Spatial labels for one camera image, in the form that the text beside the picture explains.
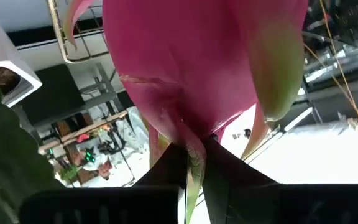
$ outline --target metal frame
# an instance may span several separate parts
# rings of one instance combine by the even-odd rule
[[[112,75],[109,78],[107,76],[106,71],[104,70],[103,66],[100,63],[96,64],[96,67],[98,68],[99,74],[102,78],[102,82],[106,84],[107,91],[112,94],[111,100],[114,102],[114,105],[116,106],[117,110],[118,111],[125,110],[125,108],[121,105],[121,102],[119,101],[118,95],[117,95],[114,87],[111,85],[111,80],[112,80],[112,78],[114,78],[116,71],[114,70],[112,72]]]
[[[75,57],[69,55],[68,51],[67,51],[66,44],[68,43],[68,41],[67,41],[67,38],[64,36],[64,33],[63,33],[62,20],[60,19],[61,16],[59,16],[59,13],[58,13],[57,1],[56,0],[48,0],[47,2],[48,2],[49,13],[50,13],[51,18],[52,18],[53,30],[55,31],[55,34],[56,34],[56,38],[57,38],[57,42],[58,42],[60,52],[62,53],[62,57],[63,57],[63,59],[64,59],[64,61],[66,63],[86,62],[88,60],[91,60],[91,59],[94,59],[94,58],[101,57],[103,55],[109,54],[109,50],[107,48],[106,38],[104,36],[104,30],[101,27],[101,24],[99,23],[98,18],[96,17],[96,14],[94,12],[95,8],[100,8],[100,7],[102,7],[102,5],[100,5],[100,6],[90,6],[88,8],[88,10],[93,15],[93,19],[94,19],[95,24],[97,26],[96,28],[88,29],[88,30],[81,30],[79,25],[78,25],[78,23],[75,24],[75,30],[78,32],[78,35],[76,37],[79,37],[81,39],[82,43],[85,46],[86,52],[88,54],[88,56],[86,56],[86,57],[75,58]],[[92,54],[90,52],[90,48],[88,47],[88,44],[86,43],[85,34],[87,34],[87,35],[89,35],[89,34],[93,34],[93,35],[100,34],[101,37],[103,38],[104,44],[106,45],[106,51],[100,52],[100,53],[97,53],[97,54]]]
[[[328,42],[328,43],[333,41],[335,45],[339,44],[339,45],[351,46],[354,49],[357,49],[357,51],[358,51],[358,46],[356,46],[356,45],[348,44],[346,42],[341,42],[341,41],[338,41],[338,40],[335,40],[335,39],[330,39],[330,38],[322,36],[322,35],[302,31],[302,36],[311,37],[311,38],[314,38],[316,40],[320,40],[322,42]],[[332,51],[332,47],[330,47],[329,50],[331,50],[330,58],[334,58],[334,53]],[[347,81],[349,83],[358,81],[358,68],[351,69],[351,72],[345,71],[345,76],[346,76],[346,79],[347,79]],[[337,77],[337,78],[338,78],[339,82],[342,83],[342,78],[340,76]],[[336,83],[334,82],[334,80],[332,78],[327,77],[324,80],[320,80],[320,81],[317,81],[317,82],[314,82],[314,83],[308,83],[308,85],[306,85],[305,91],[307,90],[308,93],[313,93],[313,92],[316,92],[316,91],[328,89],[330,87],[337,87],[337,86],[336,86]]]

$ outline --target ceiling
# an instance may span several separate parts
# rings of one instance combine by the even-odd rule
[[[67,10],[66,1],[71,2],[71,0],[56,0],[58,11],[62,15],[61,19],[64,18]],[[93,3],[94,6],[100,4],[101,0],[95,0]],[[101,10],[96,10],[95,13],[101,16]],[[87,12],[80,17],[80,20],[89,18],[92,18],[92,14]],[[0,23],[6,32],[51,26],[47,0],[0,0]]]

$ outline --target plant pot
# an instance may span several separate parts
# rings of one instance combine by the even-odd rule
[[[21,76],[11,70],[0,67],[0,90],[3,96],[9,95],[19,85]]]
[[[0,26],[0,68],[6,68],[16,75],[16,85],[5,95],[3,103],[9,107],[40,88],[42,83],[32,69],[20,59],[19,52]]]

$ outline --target metal rod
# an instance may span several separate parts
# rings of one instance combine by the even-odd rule
[[[116,91],[114,90],[114,87],[111,85],[109,77],[107,76],[107,73],[104,70],[102,64],[97,63],[96,67],[98,68],[98,71],[99,71],[99,74],[100,74],[100,76],[102,78],[102,81],[106,84],[106,88],[113,95],[113,97],[111,99],[114,102],[114,105],[116,106],[117,110],[118,111],[123,111],[125,108],[122,106],[121,102],[119,101],[118,95],[117,95]]]
[[[81,34],[88,34],[88,33],[90,33],[90,32],[95,32],[95,33],[94,33],[94,35],[95,35],[95,34],[102,34],[102,33],[104,33],[104,30],[101,29],[101,28],[93,28],[93,29],[88,29],[88,30],[85,30],[85,31],[79,31],[79,33],[81,33]]]
[[[95,82],[96,83],[102,83],[99,81],[99,78],[98,77],[95,77],[94,78]],[[100,91],[100,94],[105,94],[107,93],[107,91],[104,89],[104,88],[99,88],[99,91]],[[110,101],[107,101],[106,102],[106,106],[107,106],[107,109],[109,110],[110,114],[115,114],[116,112],[114,111],[114,108],[112,107]]]
[[[51,18],[52,18],[53,31],[55,32],[55,35],[56,35],[59,50],[60,50],[60,52],[62,54],[62,57],[63,57],[63,59],[64,59],[64,61],[66,63],[85,62],[85,61],[91,60],[92,58],[101,57],[101,56],[109,54],[107,45],[106,45],[106,51],[100,52],[100,53],[97,53],[97,54],[92,54],[90,49],[89,49],[89,47],[88,47],[88,45],[86,44],[86,40],[84,38],[85,36],[83,34],[89,33],[89,32],[94,32],[95,29],[80,30],[79,27],[78,27],[78,24],[75,24],[76,30],[78,30],[78,34],[80,35],[80,38],[82,39],[82,42],[85,45],[85,49],[86,49],[86,51],[88,53],[88,56],[86,56],[86,57],[77,57],[77,58],[69,57],[67,46],[66,46],[66,43],[68,41],[67,41],[67,38],[65,37],[65,35],[63,33],[62,23],[61,23],[59,13],[58,13],[58,10],[57,10],[57,2],[56,2],[56,0],[47,0],[47,2],[48,2],[49,13],[50,13]],[[93,10],[93,9],[99,8],[99,7],[102,7],[102,6],[90,6],[89,9]],[[96,14],[94,14],[94,19],[95,19],[95,21],[97,21],[96,25],[100,26],[100,23],[96,18]],[[102,35],[104,43],[106,44],[103,29],[100,27],[99,29],[96,29],[96,30],[100,30],[100,32],[98,32],[96,34],[93,34],[93,35]]]
[[[112,74],[111,74],[111,76],[110,76],[110,78],[109,78],[109,81],[110,81],[110,82],[113,80],[114,76],[116,76],[116,73],[117,73],[117,71],[116,71],[116,69],[114,68],[114,70],[112,71]]]
[[[100,24],[99,24],[99,22],[98,22],[98,20],[96,19],[96,14],[94,13],[93,8],[90,8],[90,11],[92,12],[93,19],[94,19],[96,25],[97,25],[98,27],[101,27]],[[103,38],[104,43],[105,43],[106,46],[107,46],[106,38],[105,38],[103,35],[102,35],[102,38]]]
[[[80,89],[80,92],[85,93],[87,91],[91,91],[91,90],[94,90],[94,89],[97,89],[97,88],[100,89],[100,88],[103,88],[103,85],[104,85],[104,83],[101,83],[101,82],[95,83],[95,84],[92,84],[92,85],[89,85],[87,87],[84,87],[84,88]]]
[[[133,178],[134,178],[135,175],[134,175],[134,173],[133,173],[131,167],[129,166],[127,159],[125,158],[124,153],[122,153],[122,150],[120,150],[119,153],[121,154],[122,158],[124,159],[125,164],[127,164],[128,169],[129,169],[129,171],[131,172],[131,174],[132,174],[132,176],[133,176]]]
[[[323,120],[322,120],[321,117],[320,117],[320,113],[318,112],[317,107],[313,106],[313,114],[315,114],[315,113],[316,113],[316,116],[317,116],[317,118],[318,118],[320,124],[322,124],[322,123],[323,123]]]

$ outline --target black electronic device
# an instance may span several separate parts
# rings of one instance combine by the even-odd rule
[[[47,153],[44,156],[47,158],[47,160],[54,159],[55,154],[53,153],[53,149],[51,148],[47,150]]]
[[[37,71],[36,74],[42,86],[21,101],[32,125],[43,124],[45,120],[53,120],[71,111],[76,112],[85,105],[66,65],[56,65]]]
[[[86,148],[85,149],[85,156],[84,159],[81,160],[81,166],[85,166],[85,164],[89,163],[89,162],[95,162],[95,158],[94,158],[95,154],[94,154],[94,147],[91,148]]]
[[[179,187],[65,189],[28,198],[21,224],[180,223],[185,224]]]
[[[232,195],[227,215],[238,217],[232,224],[358,223],[357,184],[271,185],[234,189]]]
[[[99,152],[106,155],[112,154],[113,148],[110,146],[110,144],[112,144],[112,141],[102,142],[100,145],[98,145]]]

